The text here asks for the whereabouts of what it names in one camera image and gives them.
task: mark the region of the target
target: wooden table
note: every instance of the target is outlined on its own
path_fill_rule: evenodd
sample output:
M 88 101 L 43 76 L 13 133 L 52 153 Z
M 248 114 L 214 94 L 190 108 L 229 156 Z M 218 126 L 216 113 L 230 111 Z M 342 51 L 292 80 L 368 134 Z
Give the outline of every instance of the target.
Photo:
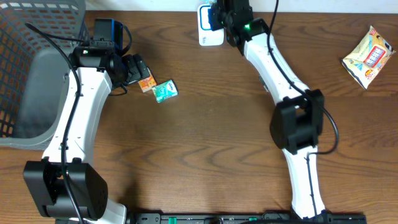
M 269 22 L 271 14 L 256 14 Z M 271 96 L 237 49 L 200 47 L 192 12 L 87 12 L 127 25 L 158 83 L 180 95 L 158 104 L 137 85 L 109 98 L 95 141 L 95 168 L 109 196 L 132 207 L 181 212 L 288 210 L 285 157 L 273 143 Z M 318 158 L 323 202 L 364 212 L 368 223 L 398 222 L 398 55 L 364 91 L 341 66 L 373 25 L 398 48 L 398 15 L 295 14 L 277 17 L 282 55 L 311 89 L 321 89 L 340 128 L 338 151 Z M 325 121 L 320 150 L 333 142 Z M 22 178 L 42 152 L 0 150 L 0 223 L 53 223 L 39 216 Z

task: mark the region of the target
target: yellow and white snack package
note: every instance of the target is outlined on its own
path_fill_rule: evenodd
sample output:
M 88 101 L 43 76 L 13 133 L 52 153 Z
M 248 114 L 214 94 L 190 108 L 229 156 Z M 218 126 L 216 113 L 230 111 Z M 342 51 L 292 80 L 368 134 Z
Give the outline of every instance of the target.
M 348 73 L 365 89 L 396 51 L 371 26 L 358 46 L 341 62 Z

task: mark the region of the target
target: basket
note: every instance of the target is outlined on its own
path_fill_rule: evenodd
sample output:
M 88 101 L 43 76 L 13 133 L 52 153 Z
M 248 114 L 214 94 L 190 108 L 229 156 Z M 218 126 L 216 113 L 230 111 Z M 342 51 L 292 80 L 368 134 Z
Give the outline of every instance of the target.
M 0 146 L 46 149 L 67 97 L 67 63 L 25 23 L 88 40 L 84 16 L 84 0 L 0 0 Z M 76 44 L 54 42 L 67 55 Z

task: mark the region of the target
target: white wall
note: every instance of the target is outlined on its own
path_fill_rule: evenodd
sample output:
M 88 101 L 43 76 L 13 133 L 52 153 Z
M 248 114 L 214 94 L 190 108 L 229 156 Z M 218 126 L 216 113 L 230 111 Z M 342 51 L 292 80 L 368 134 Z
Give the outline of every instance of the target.
M 87 10 L 196 11 L 206 0 L 86 0 Z M 250 0 L 254 11 L 274 10 L 275 0 Z M 280 12 L 398 13 L 398 0 L 280 0 Z

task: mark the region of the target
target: perforated basket side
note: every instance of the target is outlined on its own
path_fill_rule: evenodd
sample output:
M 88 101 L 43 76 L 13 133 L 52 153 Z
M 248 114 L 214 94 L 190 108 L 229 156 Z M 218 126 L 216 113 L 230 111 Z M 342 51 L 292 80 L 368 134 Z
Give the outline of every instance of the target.
M 13 137 L 21 103 L 28 97 L 25 89 L 32 61 L 41 50 L 52 48 L 25 22 L 49 34 L 87 40 L 84 16 L 84 0 L 0 1 L 0 137 Z M 76 44 L 55 39 L 54 42 L 67 51 Z

